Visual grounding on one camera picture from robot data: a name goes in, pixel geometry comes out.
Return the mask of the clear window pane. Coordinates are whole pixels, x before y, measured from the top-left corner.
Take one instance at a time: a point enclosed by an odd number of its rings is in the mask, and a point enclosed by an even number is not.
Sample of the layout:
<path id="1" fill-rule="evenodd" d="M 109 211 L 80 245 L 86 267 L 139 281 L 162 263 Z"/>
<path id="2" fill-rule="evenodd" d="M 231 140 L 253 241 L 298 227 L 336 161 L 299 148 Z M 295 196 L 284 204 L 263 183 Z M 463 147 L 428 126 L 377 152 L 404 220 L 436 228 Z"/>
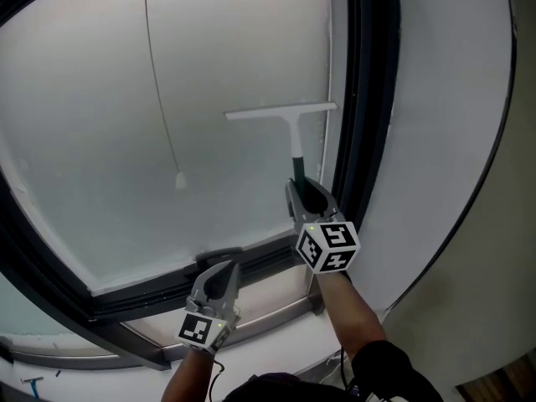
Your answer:
<path id="1" fill-rule="evenodd" d="M 312 272 L 297 265 L 251 285 L 240 288 L 235 302 L 238 325 L 252 322 L 304 298 L 311 285 Z M 175 344 L 184 308 L 127 321 L 124 325 L 160 347 Z"/>
<path id="2" fill-rule="evenodd" d="M 49 356 L 100 356 L 111 352 L 77 334 L 62 333 L 57 335 L 2 334 L 0 343 L 22 353 L 43 354 Z"/>

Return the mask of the white squeegee dark green handle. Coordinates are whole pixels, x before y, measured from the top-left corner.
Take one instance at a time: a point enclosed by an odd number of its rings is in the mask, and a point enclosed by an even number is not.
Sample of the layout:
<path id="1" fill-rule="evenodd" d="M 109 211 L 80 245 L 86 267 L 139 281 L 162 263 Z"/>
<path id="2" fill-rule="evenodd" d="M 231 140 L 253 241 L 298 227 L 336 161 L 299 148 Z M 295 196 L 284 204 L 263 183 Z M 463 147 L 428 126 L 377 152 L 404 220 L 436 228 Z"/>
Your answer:
<path id="1" fill-rule="evenodd" d="M 260 119 L 279 117 L 284 120 L 290 129 L 291 156 L 294 167 L 294 181 L 299 194 L 306 190 L 306 177 L 303 161 L 302 140 L 299 131 L 299 118 L 301 115 L 336 110 L 338 106 L 331 101 L 320 103 L 293 104 L 285 106 L 265 106 L 242 111 L 225 111 L 224 117 L 228 121 L 246 119 Z"/>

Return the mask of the person's left forearm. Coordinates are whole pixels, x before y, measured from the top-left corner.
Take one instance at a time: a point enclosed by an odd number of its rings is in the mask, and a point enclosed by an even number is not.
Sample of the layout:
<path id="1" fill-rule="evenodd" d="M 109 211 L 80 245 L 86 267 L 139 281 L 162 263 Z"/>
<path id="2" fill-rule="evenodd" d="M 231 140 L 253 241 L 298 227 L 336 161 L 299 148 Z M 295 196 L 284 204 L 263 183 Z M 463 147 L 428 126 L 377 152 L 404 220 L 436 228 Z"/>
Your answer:
<path id="1" fill-rule="evenodd" d="M 213 354 L 190 349 L 167 384 L 161 402 L 205 402 L 213 366 Z"/>

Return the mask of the white window sill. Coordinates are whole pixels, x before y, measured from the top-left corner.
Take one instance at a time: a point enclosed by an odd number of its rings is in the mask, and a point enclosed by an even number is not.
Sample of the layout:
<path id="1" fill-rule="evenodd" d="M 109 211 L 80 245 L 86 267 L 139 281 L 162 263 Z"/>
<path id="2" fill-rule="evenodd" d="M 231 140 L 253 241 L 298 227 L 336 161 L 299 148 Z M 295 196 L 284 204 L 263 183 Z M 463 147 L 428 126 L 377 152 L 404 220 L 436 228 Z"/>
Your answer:
<path id="1" fill-rule="evenodd" d="M 250 376 L 270 372 L 300 373 L 328 359 L 340 349 L 326 314 L 312 313 L 257 338 L 222 348 L 216 359 L 225 371 L 215 382 L 213 400 L 222 400 Z M 0 358 L 0 381 L 30 392 L 20 379 L 43 377 L 39 396 L 54 402 L 159 402 L 173 370 L 125 368 L 78 371 L 10 364 Z"/>

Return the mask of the person's right forearm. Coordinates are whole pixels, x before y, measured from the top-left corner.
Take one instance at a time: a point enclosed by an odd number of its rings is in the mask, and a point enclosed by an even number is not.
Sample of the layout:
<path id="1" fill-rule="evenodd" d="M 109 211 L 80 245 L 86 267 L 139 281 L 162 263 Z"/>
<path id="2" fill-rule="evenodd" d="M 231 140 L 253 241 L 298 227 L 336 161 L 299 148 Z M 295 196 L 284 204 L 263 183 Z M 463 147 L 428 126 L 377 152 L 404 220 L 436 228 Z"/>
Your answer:
<path id="1" fill-rule="evenodd" d="M 344 274 L 319 274 L 317 281 L 333 330 L 351 360 L 367 344 L 386 339 L 377 315 Z"/>

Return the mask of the person's black shirt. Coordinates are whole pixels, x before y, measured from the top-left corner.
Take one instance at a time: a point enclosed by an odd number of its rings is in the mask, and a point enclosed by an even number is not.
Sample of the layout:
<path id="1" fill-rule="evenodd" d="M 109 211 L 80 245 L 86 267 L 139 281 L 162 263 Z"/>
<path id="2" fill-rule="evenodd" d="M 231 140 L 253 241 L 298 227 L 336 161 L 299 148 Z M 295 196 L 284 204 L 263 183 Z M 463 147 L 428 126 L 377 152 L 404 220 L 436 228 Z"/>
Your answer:
<path id="1" fill-rule="evenodd" d="M 370 395 L 405 402 L 443 402 L 406 353 L 388 341 L 365 345 L 353 357 L 358 394 L 327 384 L 309 383 L 287 373 L 252 376 L 222 402 L 366 402 Z"/>

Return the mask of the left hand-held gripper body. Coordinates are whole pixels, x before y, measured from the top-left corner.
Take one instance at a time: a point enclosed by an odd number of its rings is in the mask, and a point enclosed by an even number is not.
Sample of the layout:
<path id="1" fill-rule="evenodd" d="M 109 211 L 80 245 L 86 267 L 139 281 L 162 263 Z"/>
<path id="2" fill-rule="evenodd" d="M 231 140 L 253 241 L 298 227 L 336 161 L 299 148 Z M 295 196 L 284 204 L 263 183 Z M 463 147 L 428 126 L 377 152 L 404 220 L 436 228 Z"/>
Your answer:
<path id="1" fill-rule="evenodd" d="M 231 307 L 226 302 L 223 306 L 220 308 L 213 302 L 189 296 L 186 307 L 179 313 L 178 341 L 189 348 L 216 354 L 236 329 L 240 319 L 238 307 Z"/>

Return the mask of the black window frame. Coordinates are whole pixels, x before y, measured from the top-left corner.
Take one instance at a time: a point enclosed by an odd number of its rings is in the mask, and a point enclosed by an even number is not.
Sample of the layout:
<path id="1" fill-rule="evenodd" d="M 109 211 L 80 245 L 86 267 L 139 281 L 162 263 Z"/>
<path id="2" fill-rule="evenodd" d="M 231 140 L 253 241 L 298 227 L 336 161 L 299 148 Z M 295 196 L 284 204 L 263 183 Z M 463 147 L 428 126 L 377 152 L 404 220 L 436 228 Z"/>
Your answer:
<path id="1" fill-rule="evenodd" d="M 333 192 L 344 214 L 361 226 L 384 153 L 394 102 L 400 47 L 400 0 L 347 0 L 348 49 L 343 134 Z M 230 256 L 248 286 L 297 263 L 293 237 Z M 158 347 L 124 325 L 183 307 L 194 280 L 182 269 L 134 286 L 93 296 L 23 216 L 0 173 L 0 273 L 39 309 L 109 355 L 62 357 L 22 353 L 0 343 L 0 357 L 52 369 L 169 369 L 178 346 Z"/>

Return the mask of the wooden cabinet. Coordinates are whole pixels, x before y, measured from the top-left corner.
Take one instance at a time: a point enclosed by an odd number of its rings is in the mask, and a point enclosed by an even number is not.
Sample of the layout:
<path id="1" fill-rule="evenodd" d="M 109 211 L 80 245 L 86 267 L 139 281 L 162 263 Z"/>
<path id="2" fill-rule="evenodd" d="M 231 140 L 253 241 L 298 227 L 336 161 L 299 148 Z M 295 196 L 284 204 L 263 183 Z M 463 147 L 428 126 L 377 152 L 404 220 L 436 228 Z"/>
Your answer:
<path id="1" fill-rule="evenodd" d="M 465 402 L 536 402 L 536 349 L 456 391 Z"/>

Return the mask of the small blue squeegee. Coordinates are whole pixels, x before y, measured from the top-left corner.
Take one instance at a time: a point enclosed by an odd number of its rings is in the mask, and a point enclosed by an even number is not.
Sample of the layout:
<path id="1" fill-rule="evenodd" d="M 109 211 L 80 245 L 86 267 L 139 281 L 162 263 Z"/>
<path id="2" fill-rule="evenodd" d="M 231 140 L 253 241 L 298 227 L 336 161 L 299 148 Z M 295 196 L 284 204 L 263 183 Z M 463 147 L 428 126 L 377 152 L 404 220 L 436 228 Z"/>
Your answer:
<path id="1" fill-rule="evenodd" d="M 31 378 L 31 379 L 20 379 L 20 381 L 21 381 L 22 384 L 28 384 L 30 386 L 30 389 L 32 390 L 33 397 L 35 399 L 41 400 L 41 398 L 39 396 L 38 388 L 37 388 L 37 383 L 39 381 L 42 381 L 43 379 L 44 379 L 43 377 L 35 377 L 35 378 Z"/>

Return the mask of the wide frosted window pane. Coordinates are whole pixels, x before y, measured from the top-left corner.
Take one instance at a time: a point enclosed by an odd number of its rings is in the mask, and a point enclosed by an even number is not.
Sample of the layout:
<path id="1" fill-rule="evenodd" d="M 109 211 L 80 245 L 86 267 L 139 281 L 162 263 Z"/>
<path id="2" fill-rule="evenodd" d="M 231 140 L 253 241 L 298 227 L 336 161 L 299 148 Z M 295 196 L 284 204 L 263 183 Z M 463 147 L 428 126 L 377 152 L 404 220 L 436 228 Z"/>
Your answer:
<path id="1" fill-rule="evenodd" d="M 0 335 L 57 336 L 72 333 L 36 307 L 0 273 Z"/>

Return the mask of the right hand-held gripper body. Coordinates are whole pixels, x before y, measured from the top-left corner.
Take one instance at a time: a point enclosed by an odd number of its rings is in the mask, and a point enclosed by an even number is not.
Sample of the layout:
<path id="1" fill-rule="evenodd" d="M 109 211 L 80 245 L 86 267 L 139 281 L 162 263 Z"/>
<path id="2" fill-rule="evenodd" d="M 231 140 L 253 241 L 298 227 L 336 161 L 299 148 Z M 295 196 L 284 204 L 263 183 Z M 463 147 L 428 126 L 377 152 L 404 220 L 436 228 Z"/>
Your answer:
<path id="1" fill-rule="evenodd" d="M 346 271 L 361 248 L 353 222 L 337 210 L 293 218 L 295 250 L 316 275 Z"/>

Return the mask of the frosted window glass pane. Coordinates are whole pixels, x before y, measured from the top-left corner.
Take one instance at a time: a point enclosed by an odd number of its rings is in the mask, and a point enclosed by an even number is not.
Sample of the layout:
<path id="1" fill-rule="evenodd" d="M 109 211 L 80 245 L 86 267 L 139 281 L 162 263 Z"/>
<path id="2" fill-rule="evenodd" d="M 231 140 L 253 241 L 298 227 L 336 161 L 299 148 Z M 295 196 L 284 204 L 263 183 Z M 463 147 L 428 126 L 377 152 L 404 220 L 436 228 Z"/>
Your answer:
<path id="1" fill-rule="evenodd" d="M 291 136 L 327 99 L 330 0 L 37 0 L 0 27 L 0 167 L 93 295 L 291 229 Z"/>

